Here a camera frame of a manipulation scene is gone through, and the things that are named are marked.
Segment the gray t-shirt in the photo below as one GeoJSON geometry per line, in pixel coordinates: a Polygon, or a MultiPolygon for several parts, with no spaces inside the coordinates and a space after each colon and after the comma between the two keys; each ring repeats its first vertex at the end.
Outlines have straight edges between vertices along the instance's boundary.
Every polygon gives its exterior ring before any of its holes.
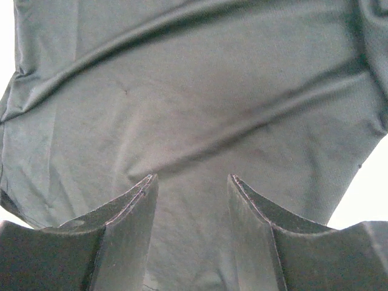
{"type": "Polygon", "coordinates": [[[238,290],[227,175],[329,220],[387,133],[387,8],[15,0],[1,190],[40,228],[157,173],[144,290],[238,290]]]}

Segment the crease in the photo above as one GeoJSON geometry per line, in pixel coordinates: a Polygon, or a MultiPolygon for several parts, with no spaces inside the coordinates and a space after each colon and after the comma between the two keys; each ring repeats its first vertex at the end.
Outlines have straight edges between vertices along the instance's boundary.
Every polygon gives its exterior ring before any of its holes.
{"type": "Polygon", "coordinates": [[[316,106],[318,103],[325,102],[325,99],[328,97],[331,100],[339,98],[338,95],[340,95],[341,91],[353,86],[355,82],[363,79],[366,74],[368,73],[360,71],[357,75],[342,76],[335,82],[331,81],[330,86],[327,86],[328,84],[326,83],[318,88],[308,88],[306,92],[299,90],[299,95],[291,95],[287,99],[279,98],[268,105],[257,106],[251,109],[250,112],[240,112],[236,114],[234,119],[228,120],[224,124],[220,124],[218,128],[210,130],[206,134],[212,138],[210,141],[204,138],[198,139],[201,142],[179,153],[179,158],[176,158],[169,164],[149,169],[149,171],[158,173],[159,177],[165,178],[183,169],[188,169],[193,166],[193,161],[210,157],[222,149],[227,150],[229,147],[226,147],[226,145],[232,146],[236,144],[239,139],[248,136],[254,130],[264,127],[277,119],[285,118],[301,107],[316,106]]]}
{"type": "Polygon", "coordinates": [[[209,21],[216,21],[217,17],[229,15],[232,11],[234,12],[240,8],[255,4],[257,2],[254,0],[190,1],[152,20],[143,22],[110,42],[90,51],[63,71],[37,85],[31,90],[30,98],[23,108],[8,114],[6,112],[5,116],[1,118],[0,123],[30,111],[47,99],[52,92],[57,90],[72,76],[101,62],[111,54],[119,53],[127,47],[141,45],[150,38],[185,29],[187,24],[200,25],[209,23],[209,21]]]}
{"type": "Polygon", "coordinates": [[[57,112],[58,112],[58,104],[55,105],[55,112],[54,112],[54,121],[53,121],[53,125],[52,125],[52,130],[51,130],[51,134],[50,134],[50,141],[48,142],[49,144],[49,148],[48,148],[48,153],[47,153],[47,176],[48,176],[48,185],[47,185],[47,193],[50,193],[50,181],[51,181],[51,178],[52,178],[52,174],[51,174],[51,167],[50,167],[50,164],[51,164],[51,160],[52,160],[52,147],[53,147],[53,140],[54,140],[54,130],[55,130],[55,125],[56,125],[56,115],[57,115],[57,112]]]}

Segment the wrinkle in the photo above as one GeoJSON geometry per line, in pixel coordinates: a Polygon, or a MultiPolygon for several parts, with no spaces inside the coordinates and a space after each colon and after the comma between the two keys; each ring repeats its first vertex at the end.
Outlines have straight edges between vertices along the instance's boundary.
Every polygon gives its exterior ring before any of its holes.
{"type": "Polygon", "coordinates": [[[59,198],[59,196],[61,196],[62,198],[62,206],[64,203],[67,204],[67,207],[65,207],[67,210],[70,210],[71,212],[71,215],[72,217],[77,217],[77,213],[75,211],[75,208],[73,206],[73,204],[71,203],[71,201],[69,200],[69,196],[67,195],[68,192],[66,192],[66,186],[64,185],[63,181],[62,181],[62,178],[61,178],[61,175],[58,173],[58,170],[56,169],[56,167],[51,167],[50,168],[50,177],[55,177],[55,181],[56,181],[56,185],[58,186],[58,191],[56,192],[57,195],[53,196],[50,200],[46,201],[46,205],[48,208],[50,209],[55,209],[53,207],[53,203],[55,202],[55,200],[57,200],[59,198]]]}
{"type": "Polygon", "coordinates": [[[375,82],[388,100],[388,20],[376,14],[372,0],[358,0],[362,40],[375,82]]]}
{"type": "Polygon", "coordinates": [[[30,97],[24,106],[19,110],[6,111],[1,122],[9,121],[30,111],[72,76],[96,65],[112,54],[117,54],[129,47],[143,45],[147,40],[155,39],[157,36],[160,37],[172,32],[176,33],[182,29],[192,29],[195,25],[208,24],[210,21],[216,21],[216,18],[225,17],[232,12],[236,12],[239,8],[251,7],[254,3],[256,1],[253,0],[188,2],[168,13],[163,13],[154,20],[142,23],[114,40],[92,50],[55,76],[42,80],[40,84],[31,90],[30,97]]]}
{"type": "MultiPolygon", "coordinates": [[[[125,163],[122,162],[123,161],[122,157],[126,156],[126,153],[129,151],[131,143],[133,142],[131,138],[128,138],[128,136],[129,137],[136,136],[136,131],[141,128],[141,121],[142,121],[142,119],[138,113],[132,115],[129,118],[126,129],[124,129],[124,131],[123,131],[123,132],[125,132],[125,135],[123,135],[124,140],[122,142],[120,142],[120,144],[119,144],[119,148],[117,149],[116,159],[115,159],[115,162],[112,166],[112,172],[114,173],[112,187],[118,187],[120,185],[119,179],[121,178],[121,175],[118,175],[118,174],[127,173],[129,165],[131,167],[133,167],[143,160],[141,155],[133,154],[130,156],[130,159],[128,159],[128,157],[127,157],[125,163]]],[[[133,179],[131,179],[132,181],[138,181],[137,177],[128,176],[128,178],[129,179],[133,178],[133,179]]]]}
{"type": "MultiPolygon", "coordinates": [[[[351,90],[354,84],[365,79],[367,72],[358,72],[352,76],[341,76],[337,80],[326,80],[316,87],[301,90],[297,95],[283,100],[278,98],[275,102],[266,106],[255,107],[248,112],[236,114],[235,119],[228,120],[214,130],[209,130],[205,135],[196,137],[197,143],[188,150],[176,153],[177,158],[169,164],[148,169],[149,172],[158,173],[161,179],[173,176],[183,170],[187,170],[200,160],[210,158],[215,153],[228,149],[227,146],[236,144],[239,140],[258,128],[268,123],[286,117],[293,112],[300,111],[303,107],[320,105],[322,102],[333,101],[340,98],[340,92],[351,90]]],[[[145,176],[147,173],[138,173],[137,176],[145,176]]]]}
{"type": "Polygon", "coordinates": [[[47,185],[47,193],[50,193],[50,181],[52,180],[52,173],[51,173],[51,170],[50,170],[50,167],[51,167],[51,161],[52,161],[52,158],[53,158],[53,137],[54,137],[54,130],[55,130],[55,125],[56,125],[56,119],[57,119],[57,113],[58,113],[58,105],[56,104],[55,105],[55,108],[54,108],[54,118],[53,118],[53,125],[51,127],[51,133],[50,133],[50,140],[47,142],[48,144],[48,153],[47,153],[47,174],[48,174],[48,185],[47,185]]]}
{"type": "Polygon", "coordinates": [[[322,177],[322,171],[321,171],[321,164],[318,161],[319,152],[317,152],[314,149],[320,149],[321,144],[319,141],[315,138],[314,134],[307,128],[307,140],[309,143],[306,144],[305,148],[305,156],[310,164],[310,179],[309,179],[309,186],[308,186],[308,193],[305,193],[304,197],[306,197],[306,200],[304,202],[304,211],[306,213],[313,213],[311,206],[319,207],[320,205],[324,205],[320,201],[320,197],[324,195],[320,195],[319,185],[320,185],[320,179],[322,177]]]}
{"type": "MultiPolygon", "coordinates": [[[[32,178],[30,171],[26,170],[23,166],[20,166],[19,169],[20,169],[20,174],[23,177],[25,177],[24,182],[25,182],[26,188],[28,188],[28,192],[31,195],[33,195],[35,199],[40,200],[41,204],[43,204],[43,205],[46,204],[45,198],[42,195],[39,195],[40,190],[38,189],[38,186],[33,182],[35,179],[32,178]]],[[[13,192],[12,185],[8,184],[8,187],[9,187],[8,190],[10,190],[9,193],[12,193],[13,192]]]]}
{"type": "Polygon", "coordinates": [[[37,28],[30,2],[15,1],[15,69],[21,75],[31,75],[37,71],[38,57],[27,49],[32,39],[29,31],[23,28],[37,28]]]}
{"type": "MultiPolygon", "coordinates": [[[[185,195],[181,195],[180,199],[183,202],[183,204],[185,205],[184,210],[185,210],[185,215],[187,216],[187,220],[194,222],[193,227],[195,229],[196,238],[198,238],[198,240],[200,240],[200,241],[206,241],[206,238],[201,231],[200,225],[197,223],[197,219],[195,218],[195,214],[193,214],[193,210],[191,207],[192,203],[188,202],[185,195]]],[[[181,241],[185,241],[185,240],[187,240],[187,238],[181,237],[181,241]]],[[[196,249],[194,247],[192,247],[192,251],[195,252],[195,255],[197,257],[200,257],[199,253],[196,251],[196,249]]]]}

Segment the bright background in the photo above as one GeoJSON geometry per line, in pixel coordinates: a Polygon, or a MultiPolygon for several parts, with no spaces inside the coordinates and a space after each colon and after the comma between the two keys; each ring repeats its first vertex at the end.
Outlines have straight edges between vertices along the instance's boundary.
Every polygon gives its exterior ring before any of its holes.
{"type": "MultiPolygon", "coordinates": [[[[0,1],[0,97],[15,70],[13,1],[0,1]]],[[[384,138],[359,170],[335,210],[329,226],[343,229],[361,221],[388,221],[388,137],[384,138]]],[[[0,220],[27,226],[0,207],[0,220]]]]}

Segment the dark gray cloth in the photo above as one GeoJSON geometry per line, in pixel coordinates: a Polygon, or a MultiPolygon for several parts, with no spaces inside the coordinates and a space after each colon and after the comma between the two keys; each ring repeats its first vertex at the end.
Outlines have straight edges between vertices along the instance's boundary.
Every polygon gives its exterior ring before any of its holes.
{"type": "Polygon", "coordinates": [[[149,173],[144,290],[238,290],[226,181],[326,223],[388,126],[373,0],[15,0],[0,186],[58,226],[149,173]]]}

